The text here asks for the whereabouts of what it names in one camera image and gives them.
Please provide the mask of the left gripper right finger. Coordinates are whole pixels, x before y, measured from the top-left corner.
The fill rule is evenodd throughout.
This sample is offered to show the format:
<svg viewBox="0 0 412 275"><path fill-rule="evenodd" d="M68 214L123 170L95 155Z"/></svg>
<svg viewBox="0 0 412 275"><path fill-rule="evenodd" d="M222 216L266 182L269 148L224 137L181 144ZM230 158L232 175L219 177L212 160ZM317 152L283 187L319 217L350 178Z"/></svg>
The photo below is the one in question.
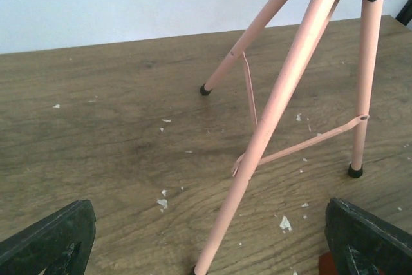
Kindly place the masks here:
<svg viewBox="0 0 412 275"><path fill-rule="evenodd" d="M411 274L411 235L360 207L331 198L324 230L338 274Z"/></svg>

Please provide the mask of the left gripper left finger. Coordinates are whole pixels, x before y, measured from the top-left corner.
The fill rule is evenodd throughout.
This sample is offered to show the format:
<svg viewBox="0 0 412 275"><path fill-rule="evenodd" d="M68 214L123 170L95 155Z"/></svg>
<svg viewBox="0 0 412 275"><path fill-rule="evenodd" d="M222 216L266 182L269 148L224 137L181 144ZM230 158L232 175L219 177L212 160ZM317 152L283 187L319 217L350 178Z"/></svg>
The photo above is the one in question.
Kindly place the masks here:
<svg viewBox="0 0 412 275"><path fill-rule="evenodd" d="M1 242L1 274L84 274L96 234L90 200L77 200Z"/></svg>

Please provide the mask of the reddish-brown wooden metronome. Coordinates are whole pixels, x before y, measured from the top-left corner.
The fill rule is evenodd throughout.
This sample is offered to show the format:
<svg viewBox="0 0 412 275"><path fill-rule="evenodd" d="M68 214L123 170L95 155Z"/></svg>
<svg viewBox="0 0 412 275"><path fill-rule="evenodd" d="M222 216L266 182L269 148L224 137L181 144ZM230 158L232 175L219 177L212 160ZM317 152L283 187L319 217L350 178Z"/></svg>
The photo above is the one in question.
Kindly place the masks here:
<svg viewBox="0 0 412 275"><path fill-rule="evenodd" d="M319 257L319 275L338 275L331 252L326 252Z"/></svg>

